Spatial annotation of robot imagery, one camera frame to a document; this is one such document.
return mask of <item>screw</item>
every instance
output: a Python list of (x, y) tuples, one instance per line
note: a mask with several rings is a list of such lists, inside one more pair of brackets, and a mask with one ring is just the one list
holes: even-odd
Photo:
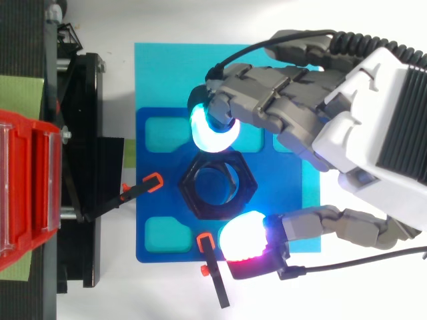
[(52, 4), (45, 12), (46, 21), (53, 22), (56, 25), (62, 23), (62, 10), (58, 4)]
[(98, 63), (98, 72), (105, 73), (106, 71), (107, 71), (107, 64), (105, 63), (105, 61), (100, 61)]
[(66, 125), (64, 125), (64, 127), (61, 130), (61, 138), (62, 138), (62, 143), (64, 145), (67, 144), (68, 139), (71, 139), (71, 132), (68, 131), (68, 127)]

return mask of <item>metal rod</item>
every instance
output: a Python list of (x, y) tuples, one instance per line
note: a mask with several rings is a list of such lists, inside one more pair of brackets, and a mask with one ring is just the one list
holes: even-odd
[(76, 220), (77, 215), (75, 214), (73, 207), (62, 207), (61, 208), (61, 220)]
[(67, 72), (70, 59), (57, 59), (56, 70), (57, 72)]

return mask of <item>black hexagonal nut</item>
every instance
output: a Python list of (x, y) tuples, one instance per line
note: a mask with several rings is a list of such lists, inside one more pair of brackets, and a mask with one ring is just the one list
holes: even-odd
[[(205, 202), (195, 190), (195, 178), (200, 169), (218, 165), (232, 167), (239, 179), (236, 195), (221, 205)], [(207, 153), (200, 151), (191, 162), (178, 184), (179, 190), (194, 215), (201, 220), (228, 220), (238, 216), (250, 199), (254, 196), (258, 184), (252, 175), (243, 155), (238, 151)]]

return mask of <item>red plastic bin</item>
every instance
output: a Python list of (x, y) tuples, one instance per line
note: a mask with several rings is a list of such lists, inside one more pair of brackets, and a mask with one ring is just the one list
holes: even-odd
[(0, 110), (0, 271), (59, 227), (61, 148), (56, 126)]

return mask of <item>glowing fingertip sensor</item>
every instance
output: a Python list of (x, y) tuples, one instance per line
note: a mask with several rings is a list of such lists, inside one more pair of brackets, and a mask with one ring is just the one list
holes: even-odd
[(258, 211), (244, 213), (226, 224), (220, 235), (220, 247), (227, 261), (260, 257), (268, 244), (263, 220)]
[(227, 149), (237, 139), (240, 132), (240, 121), (236, 120), (233, 127), (226, 132), (215, 132), (206, 119), (205, 108), (200, 103), (191, 112), (191, 133), (195, 145), (210, 153), (217, 153)]

